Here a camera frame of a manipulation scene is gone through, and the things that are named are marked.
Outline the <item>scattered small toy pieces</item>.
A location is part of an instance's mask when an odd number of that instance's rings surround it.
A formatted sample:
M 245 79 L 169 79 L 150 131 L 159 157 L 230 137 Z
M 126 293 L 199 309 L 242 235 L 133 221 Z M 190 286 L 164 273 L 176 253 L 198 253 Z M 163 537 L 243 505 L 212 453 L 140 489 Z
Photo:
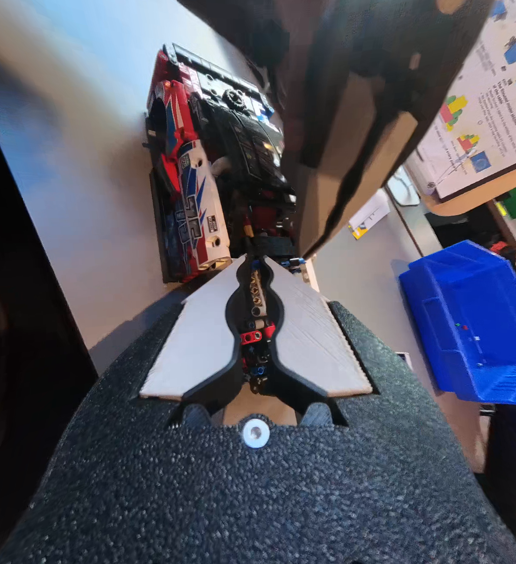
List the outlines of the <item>scattered small toy pieces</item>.
M 455 322 L 454 328 L 459 341 L 459 349 L 467 365 L 474 368 L 484 367 L 486 361 L 480 345 L 480 337 L 464 323 Z

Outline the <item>toy brick race car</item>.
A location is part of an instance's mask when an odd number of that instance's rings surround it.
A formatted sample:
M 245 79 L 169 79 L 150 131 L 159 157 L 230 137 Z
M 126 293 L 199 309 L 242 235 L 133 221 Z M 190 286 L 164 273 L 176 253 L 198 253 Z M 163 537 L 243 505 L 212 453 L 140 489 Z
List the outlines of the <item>toy brick race car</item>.
M 266 394 L 275 324 L 260 258 L 291 274 L 296 194 L 280 170 L 282 132 L 258 87 L 174 44 L 158 51 L 144 146 L 163 282 L 190 283 L 246 254 L 249 281 L 238 330 L 243 378 Z

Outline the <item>silver stand base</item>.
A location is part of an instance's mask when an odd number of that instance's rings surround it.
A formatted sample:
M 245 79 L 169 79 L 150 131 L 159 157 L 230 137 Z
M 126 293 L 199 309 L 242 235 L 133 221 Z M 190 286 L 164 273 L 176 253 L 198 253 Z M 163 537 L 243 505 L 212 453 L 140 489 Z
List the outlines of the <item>silver stand base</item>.
M 414 208 L 420 205 L 416 186 L 404 166 L 400 166 L 388 179 L 386 190 L 394 204 L 400 208 Z

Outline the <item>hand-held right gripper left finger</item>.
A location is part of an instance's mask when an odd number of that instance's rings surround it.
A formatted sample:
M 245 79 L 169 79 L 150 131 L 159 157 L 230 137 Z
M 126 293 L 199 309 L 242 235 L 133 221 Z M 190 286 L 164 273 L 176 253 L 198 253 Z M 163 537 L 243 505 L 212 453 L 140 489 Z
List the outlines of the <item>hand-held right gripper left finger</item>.
M 182 302 L 182 309 L 139 391 L 156 398 L 200 404 L 208 412 L 226 407 L 242 387 L 241 341 L 228 308 L 241 295 L 235 259 Z

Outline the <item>wooden clipboard with instruction sheet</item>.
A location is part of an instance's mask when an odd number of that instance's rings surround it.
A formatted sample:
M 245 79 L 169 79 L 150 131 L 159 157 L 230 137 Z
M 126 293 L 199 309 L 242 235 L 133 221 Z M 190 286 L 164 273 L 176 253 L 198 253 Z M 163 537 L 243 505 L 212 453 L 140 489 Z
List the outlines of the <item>wooden clipboard with instruction sheet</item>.
M 516 1 L 496 1 L 441 109 L 405 163 L 436 215 L 516 187 Z

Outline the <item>blue plastic bin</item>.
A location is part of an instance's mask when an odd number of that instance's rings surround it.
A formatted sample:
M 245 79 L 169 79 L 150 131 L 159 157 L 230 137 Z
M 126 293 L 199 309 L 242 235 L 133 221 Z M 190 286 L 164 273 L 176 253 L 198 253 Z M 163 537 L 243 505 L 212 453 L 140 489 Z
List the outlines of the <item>blue plastic bin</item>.
M 511 263 L 462 241 L 399 275 L 437 388 L 482 404 L 516 405 L 516 273 Z M 468 366 L 454 323 L 480 337 L 486 364 Z

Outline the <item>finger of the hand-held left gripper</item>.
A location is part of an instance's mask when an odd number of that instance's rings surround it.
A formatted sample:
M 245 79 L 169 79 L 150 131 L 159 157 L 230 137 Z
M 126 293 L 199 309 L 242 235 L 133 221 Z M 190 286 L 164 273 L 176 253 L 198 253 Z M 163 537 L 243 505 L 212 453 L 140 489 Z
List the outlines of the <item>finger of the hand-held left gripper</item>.
M 380 77 L 348 77 L 328 91 L 325 107 L 306 115 L 297 156 L 297 247 L 303 258 L 330 240 L 380 151 L 386 116 L 377 102 L 385 85 Z
M 340 113 L 318 168 L 309 176 L 309 258 L 318 252 L 386 183 L 405 156 L 417 121 L 400 112 L 380 127 L 376 116 L 360 149 L 352 116 Z

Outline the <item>open instruction booklet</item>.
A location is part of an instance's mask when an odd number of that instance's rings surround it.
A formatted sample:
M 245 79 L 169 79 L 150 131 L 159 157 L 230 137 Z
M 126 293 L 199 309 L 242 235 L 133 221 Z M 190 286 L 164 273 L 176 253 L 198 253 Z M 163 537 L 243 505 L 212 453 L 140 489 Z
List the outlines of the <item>open instruction booklet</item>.
M 348 229 L 357 241 L 390 213 L 386 191 L 380 188 L 349 220 Z

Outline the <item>grey desk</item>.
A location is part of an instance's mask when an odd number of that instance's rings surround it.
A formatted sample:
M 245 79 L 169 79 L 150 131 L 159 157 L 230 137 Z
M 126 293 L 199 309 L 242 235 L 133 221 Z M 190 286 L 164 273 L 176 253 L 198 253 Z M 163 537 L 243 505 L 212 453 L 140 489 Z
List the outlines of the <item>grey desk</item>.
M 171 291 L 142 146 L 167 42 L 253 79 L 177 1 L 0 1 L 0 147 L 98 374 Z

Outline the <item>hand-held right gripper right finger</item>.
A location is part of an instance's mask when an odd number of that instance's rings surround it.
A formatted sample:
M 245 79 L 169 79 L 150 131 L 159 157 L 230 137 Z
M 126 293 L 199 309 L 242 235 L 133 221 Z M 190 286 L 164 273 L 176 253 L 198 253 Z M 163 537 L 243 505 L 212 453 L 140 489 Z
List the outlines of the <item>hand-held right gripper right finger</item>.
M 268 298 L 278 314 L 270 342 L 274 395 L 296 412 L 370 395 L 374 388 L 325 297 L 269 257 Z

